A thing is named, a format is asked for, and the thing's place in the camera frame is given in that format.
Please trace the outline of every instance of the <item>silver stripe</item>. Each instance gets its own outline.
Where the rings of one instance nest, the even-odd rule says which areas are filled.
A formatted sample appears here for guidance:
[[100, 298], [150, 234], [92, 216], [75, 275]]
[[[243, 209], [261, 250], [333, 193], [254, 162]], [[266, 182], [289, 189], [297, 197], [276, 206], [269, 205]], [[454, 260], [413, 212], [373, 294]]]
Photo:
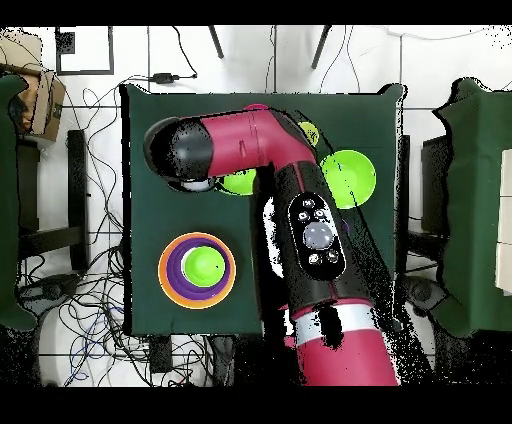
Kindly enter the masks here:
[[[343, 332], [356, 330], [378, 330], [368, 305], [337, 305]], [[310, 312], [295, 321], [296, 345], [307, 343], [322, 337], [318, 312]]]

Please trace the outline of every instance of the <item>green table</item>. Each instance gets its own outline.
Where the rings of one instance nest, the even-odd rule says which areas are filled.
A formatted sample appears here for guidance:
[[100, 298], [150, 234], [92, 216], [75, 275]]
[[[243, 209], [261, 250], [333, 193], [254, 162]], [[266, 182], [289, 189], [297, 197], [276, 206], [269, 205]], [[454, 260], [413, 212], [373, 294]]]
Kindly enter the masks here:
[[512, 149], [512, 94], [484, 91], [470, 78], [458, 81], [453, 93], [436, 112], [453, 144], [443, 259], [451, 296], [432, 313], [455, 337], [512, 331], [512, 297], [495, 287], [501, 155]]
[[[168, 188], [144, 162], [142, 143], [149, 127], [169, 116], [240, 110], [253, 103], [292, 114], [300, 110], [335, 150], [358, 150], [375, 165], [377, 188], [361, 209], [391, 271], [396, 108], [402, 95], [400, 85], [388, 86], [374, 95], [147, 94], [133, 85], [122, 86], [124, 152], [129, 150], [124, 161], [130, 161], [130, 175], [124, 178], [125, 189], [131, 190], [130, 198], [125, 194], [125, 206], [131, 204], [132, 333], [261, 332], [252, 270], [249, 199], [220, 192], [179, 193]], [[320, 141], [317, 152], [321, 160], [329, 149]], [[346, 220], [349, 226], [353, 224], [356, 212], [347, 213]], [[236, 281], [229, 296], [205, 310], [188, 310], [171, 302], [157, 277], [158, 261], [165, 247], [177, 236], [193, 231], [220, 238], [233, 252], [237, 264]]]

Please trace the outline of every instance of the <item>purple bowl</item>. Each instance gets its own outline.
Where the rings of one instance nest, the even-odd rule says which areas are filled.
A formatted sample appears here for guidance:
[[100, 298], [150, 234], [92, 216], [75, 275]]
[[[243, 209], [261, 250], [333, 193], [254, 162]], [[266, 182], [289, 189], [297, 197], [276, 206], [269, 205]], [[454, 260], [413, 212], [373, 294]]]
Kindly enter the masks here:
[[[211, 287], [195, 286], [185, 278], [181, 271], [181, 261], [185, 254], [190, 249], [201, 246], [213, 247], [222, 255], [224, 263], [226, 264], [224, 275], [217, 284]], [[169, 284], [172, 286], [172, 288], [179, 295], [189, 300], [206, 300], [218, 295], [226, 286], [231, 272], [228, 257], [222, 247], [207, 238], [188, 239], [176, 246], [176, 248], [171, 252], [169, 258], [167, 259], [166, 270], [167, 280], [169, 281]]]

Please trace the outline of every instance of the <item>table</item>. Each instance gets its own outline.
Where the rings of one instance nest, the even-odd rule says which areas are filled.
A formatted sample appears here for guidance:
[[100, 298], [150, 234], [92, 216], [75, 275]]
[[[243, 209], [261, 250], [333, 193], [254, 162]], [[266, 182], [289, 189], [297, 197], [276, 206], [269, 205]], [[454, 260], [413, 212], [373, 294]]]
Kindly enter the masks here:
[[[290, 113], [300, 110], [335, 150], [355, 149], [373, 162], [377, 188], [361, 211], [391, 272], [396, 109], [402, 94], [400, 85], [385, 87], [375, 95], [147, 94], [131, 84], [121, 86], [123, 198], [126, 234], [131, 237], [131, 273], [125, 298], [129, 305], [125, 310], [131, 309], [126, 319], [132, 334], [261, 333], [251, 264], [249, 199], [220, 192], [179, 193], [168, 188], [143, 159], [142, 142], [150, 126], [169, 116], [240, 110], [253, 103]], [[319, 142], [317, 152], [321, 160], [329, 149]], [[356, 211], [348, 211], [345, 219], [349, 226], [355, 225]], [[219, 237], [237, 263], [237, 278], [229, 296], [215, 307], [199, 311], [172, 303], [160, 288], [156, 273], [167, 244], [192, 231]], [[384, 290], [390, 292], [391, 285]]]

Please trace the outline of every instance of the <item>button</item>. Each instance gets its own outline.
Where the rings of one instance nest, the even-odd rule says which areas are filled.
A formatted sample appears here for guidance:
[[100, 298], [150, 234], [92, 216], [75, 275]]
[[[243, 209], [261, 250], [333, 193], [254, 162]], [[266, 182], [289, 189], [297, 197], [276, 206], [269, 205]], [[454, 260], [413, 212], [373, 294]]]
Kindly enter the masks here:
[[305, 222], [309, 219], [309, 215], [307, 212], [300, 212], [299, 213], [299, 221], [300, 222]]
[[310, 249], [327, 249], [334, 241], [334, 234], [324, 222], [311, 222], [303, 233], [304, 244]]
[[317, 265], [320, 262], [322, 262], [322, 258], [320, 257], [319, 254], [313, 253], [312, 255], [309, 255], [309, 263], [311, 265]]
[[302, 202], [302, 205], [305, 208], [312, 209], [315, 207], [315, 202], [313, 202], [311, 199], [306, 199]]
[[335, 264], [336, 262], [338, 262], [338, 258], [339, 258], [339, 255], [338, 255], [338, 252], [336, 252], [336, 250], [329, 250], [327, 252], [327, 260], [330, 263]]

